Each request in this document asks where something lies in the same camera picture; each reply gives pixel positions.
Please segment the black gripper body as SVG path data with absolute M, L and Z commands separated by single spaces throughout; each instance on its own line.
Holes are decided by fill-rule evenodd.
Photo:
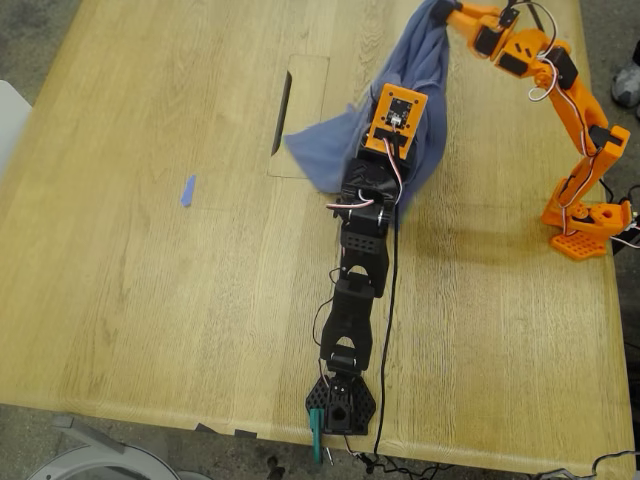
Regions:
M 400 186 L 396 174 L 384 162 L 353 158 L 344 173 L 344 200 L 397 200 Z

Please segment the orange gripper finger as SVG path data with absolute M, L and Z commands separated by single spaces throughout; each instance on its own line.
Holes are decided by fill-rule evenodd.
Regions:
M 481 18 L 483 16 L 498 17 L 500 15 L 500 8 L 497 6 L 479 5 L 467 1 L 445 1 L 444 5 L 451 10 L 457 10 L 473 18 Z
M 441 10 L 434 14 L 434 19 L 455 29 L 465 38 L 475 35 L 475 18 L 459 10 Z

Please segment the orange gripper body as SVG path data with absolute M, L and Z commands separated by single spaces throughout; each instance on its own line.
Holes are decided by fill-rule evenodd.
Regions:
M 466 38 L 467 46 L 482 59 L 495 60 L 513 30 L 515 19 L 483 16 L 475 18 L 475 35 Z

